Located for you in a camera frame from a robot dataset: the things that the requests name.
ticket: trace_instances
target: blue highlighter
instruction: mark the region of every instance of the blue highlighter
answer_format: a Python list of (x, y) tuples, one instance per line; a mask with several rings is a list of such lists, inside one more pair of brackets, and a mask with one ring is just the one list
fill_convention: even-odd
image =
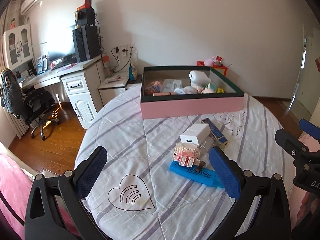
[(198, 166), (196, 165), (193, 165), (191, 168), (180, 166), (179, 162), (173, 161), (170, 165), (169, 170), (207, 186), (223, 188), (223, 185), (215, 171), (202, 169), (200, 172), (198, 172), (196, 171), (197, 167)]

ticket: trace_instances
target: office chair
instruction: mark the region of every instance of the office chair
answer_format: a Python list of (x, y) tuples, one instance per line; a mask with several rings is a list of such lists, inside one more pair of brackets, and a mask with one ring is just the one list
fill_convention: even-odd
[(22, 91), (17, 81), (16, 76), (10, 69), (5, 69), (0, 75), (1, 87), (1, 106), (13, 114), (16, 118), (21, 118), (26, 125), (30, 126), (33, 121), (36, 121), (36, 126), (31, 132), (31, 138), (34, 138), (35, 130), (40, 127), (41, 139), (44, 141), (43, 128), (47, 122), (60, 123), (57, 110), (49, 112), (49, 109), (54, 105), (52, 95), (44, 88), (33, 90), (27, 95)]

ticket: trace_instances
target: cardboard box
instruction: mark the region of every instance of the cardboard box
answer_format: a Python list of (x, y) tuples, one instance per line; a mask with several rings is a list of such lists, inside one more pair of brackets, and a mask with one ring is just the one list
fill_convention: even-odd
[[(147, 96), (145, 88), (153, 81), (180, 79), (182, 86), (190, 86), (189, 73), (203, 71), (217, 88), (225, 93)], [(228, 78), (211, 67), (160, 66), (145, 67), (142, 75), (140, 108), (143, 119), (174, 116), (236, 112), (244, 108), (244, 92)]]

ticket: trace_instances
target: round bed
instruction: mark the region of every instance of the round bed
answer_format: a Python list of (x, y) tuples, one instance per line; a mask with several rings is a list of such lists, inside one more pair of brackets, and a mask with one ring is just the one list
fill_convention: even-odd
[[(176, 143), (204, 118), (229, 143), (225, 154), (256, 176), (279, 173), (288, 197), (295, 169), (274, 135), (281, 127), (274, 115), (245, 94), (239, 112), (143, 120), (140, 87), (105, 105), (87, 130), (75, 167), (97, 146), (108, 161), (83, 200), (100, 229), (114, 240), (207, 239), (228, 213), (234, 199), (223, 188), (208, 187), (169, 171)], [(256, 197), (238, 233), (246, 231), (258, 205)]]

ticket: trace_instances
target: white desk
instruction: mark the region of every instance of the white desk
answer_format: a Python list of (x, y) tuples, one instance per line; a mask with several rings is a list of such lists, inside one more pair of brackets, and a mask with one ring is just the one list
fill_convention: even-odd
[(97, 62), (98, 60), (101, 59), (101, 55), (84, 61), (84, 62), (80, 62), (76, 65), (74, 65), (71, 68), (65, 69), (63, 70), (64, 67), (61, 68), (57, 68), (54, 70), (48, 70), (40, 75), (34, 76), (32, 78), (29, 78), (28, 80), (26, 80), (25, 82), (22, 83), (22, 88), (30, 88), (30, 87), (35, 87), (35, 89), (41, 88), (41, 87), (46, 87), (52, 84), (56, 84), (60, 82), (60, 77), (65, 76), (67, 74), (70, 73), (74, 73), (77, 71), (81, 71), (84, 70), (85, 68), (89, 67), (90, 65), (92, 65), (93, 63)]
[(61, 82), (83, 128), (88, 128), (103, 107), (98, 87), (105, 80), (101, 55), (71, 68), (48, 70), (22, 83), (23, 89), (39, 89)]

